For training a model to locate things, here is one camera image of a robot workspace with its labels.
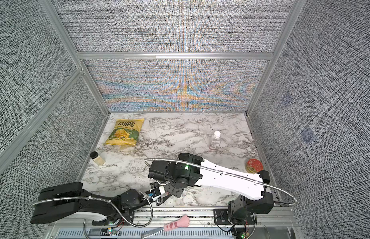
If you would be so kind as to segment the clear bottle purple label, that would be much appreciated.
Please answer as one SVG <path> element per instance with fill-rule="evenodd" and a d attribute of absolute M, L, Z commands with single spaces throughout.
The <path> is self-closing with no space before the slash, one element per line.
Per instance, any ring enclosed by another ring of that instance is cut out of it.
<path fill-rule="evenodd" d="M 218 150 L 220 147 L 220 144 L 221 144 L 221 137 L 216 138 L 214 137 L 214 134 L 213 134 L 211 143 L 210 143 L 210 150 Z"/>

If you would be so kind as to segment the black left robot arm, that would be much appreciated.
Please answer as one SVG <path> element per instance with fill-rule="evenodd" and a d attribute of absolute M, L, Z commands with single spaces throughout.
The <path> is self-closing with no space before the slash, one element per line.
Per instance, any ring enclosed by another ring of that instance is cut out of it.
<path fill-rule="evenodd" d="M 129 189 L 121 195 L 105 197 L 83 189 L 81 182 L 44 188 L 35 204 L 31 224 L 42 225 L 64 218 L 79 218 L 92 221 L 94 226 L 124 224 L 130 226 L 135 211 L 156 203 L 160 206 L 171 197 L 158 183 L 151 183 L 145 193 Z"/>

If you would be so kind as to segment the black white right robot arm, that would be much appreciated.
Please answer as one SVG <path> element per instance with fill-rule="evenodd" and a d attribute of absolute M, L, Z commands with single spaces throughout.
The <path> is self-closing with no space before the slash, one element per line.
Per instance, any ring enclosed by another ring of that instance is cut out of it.
<path fill-rule="evenodd" d="M 207 159 L 190 153 L 180 153 L 176 161 L 153 159 L 148 177 L 164 183 L 160 189 L 180 198 L 187 187 L 215 187 L 239 196 L 228 203 L 227 209 L 215 209 L 215 224 L 255 224 L 256 214 L 268 214 L 274 207 L 274 200 L 266 185 L 270 183 L 269 173 L 242 173 L 216 165 Z"/>

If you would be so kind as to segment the pink cat paw stick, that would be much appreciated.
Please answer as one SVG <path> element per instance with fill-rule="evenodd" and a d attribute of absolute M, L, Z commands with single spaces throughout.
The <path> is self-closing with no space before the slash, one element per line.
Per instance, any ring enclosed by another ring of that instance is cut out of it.
<path fill-rule="evenodd" d="M 187 228 L 190 225 L 190 218 L 187 215 L 182 216 L 177 221 L 166 224 L 165 226 L 157 229 L 147 231 L 141 235 L 141 239 L 152 237 L 160 232 L 169 232 L 178 228 Z"/>

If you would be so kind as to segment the yellow green chips bag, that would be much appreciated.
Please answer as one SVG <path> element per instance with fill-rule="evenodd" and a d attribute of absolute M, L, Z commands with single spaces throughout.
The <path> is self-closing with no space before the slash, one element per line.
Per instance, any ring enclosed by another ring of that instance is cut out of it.
<path fill-rule="evenodd" d="M 104 145 L 136 146 L 144 119 L 117 119 Z"/>

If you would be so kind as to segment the round gold tin red lid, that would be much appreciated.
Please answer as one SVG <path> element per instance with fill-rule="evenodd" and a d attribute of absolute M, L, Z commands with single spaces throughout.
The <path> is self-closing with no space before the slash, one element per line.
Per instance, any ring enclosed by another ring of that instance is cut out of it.
<path fill-rule="evenodd" d="M 251 158 L 245 162 L 245 170 L 248 173 L 258 173 L 264 169 L 262 162 L 259 159 Z"/>

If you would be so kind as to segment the small jar black lid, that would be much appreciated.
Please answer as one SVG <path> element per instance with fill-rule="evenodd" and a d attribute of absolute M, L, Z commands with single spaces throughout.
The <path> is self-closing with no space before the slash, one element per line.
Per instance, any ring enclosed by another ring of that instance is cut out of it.
<path fill-rule="evenodd" d="M 93 151 L 90 153 L 90 158 L 98 165 L 101 166 L 105 163 L 105 160 L 100 156 L 97 151 Z"/>

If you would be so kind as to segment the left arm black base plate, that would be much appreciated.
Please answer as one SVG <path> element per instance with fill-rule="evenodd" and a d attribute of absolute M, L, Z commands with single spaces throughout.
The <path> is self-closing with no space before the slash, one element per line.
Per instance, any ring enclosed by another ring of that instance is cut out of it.
<path fill-rule="evenodd" d="M 124 226 L 130 226 L 130 224 L 125 221 L 124 219 L 105 219 L 103 221 L 99 221 L 99 222 L 96 222 L 96 221 L 92 221 L 91 222 L 91 225 L 92 226 L 111 226 L 111 227 L 116 227 L 116 226 L 121 226 L 121 225 L 124 225 Z"/>

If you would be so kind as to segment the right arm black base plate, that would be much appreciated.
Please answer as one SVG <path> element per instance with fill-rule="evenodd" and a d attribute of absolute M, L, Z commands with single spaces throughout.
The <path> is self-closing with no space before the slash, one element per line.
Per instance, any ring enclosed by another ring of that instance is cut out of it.
<path fill-rule="evenodd" d="M 226 233 L 249 232 L 250 226 L 256 228 L 256 219 L 255 214 L 245 208 L 214 209 L 214 223 Z"/>

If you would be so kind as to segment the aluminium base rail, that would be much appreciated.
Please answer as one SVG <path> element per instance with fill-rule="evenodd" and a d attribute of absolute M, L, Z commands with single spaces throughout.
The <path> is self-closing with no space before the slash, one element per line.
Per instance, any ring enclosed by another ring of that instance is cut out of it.
<path fill-rule="evenodd" d="M 62 219 L 48 224 L 45 239 L 303 239 L 292 209 L 275 207 L 237 225 L 227 220 L 227 207 L 145 207 L 133 215 L 139 228 L 117 222 L 95 226 L 90 220 Z"/>

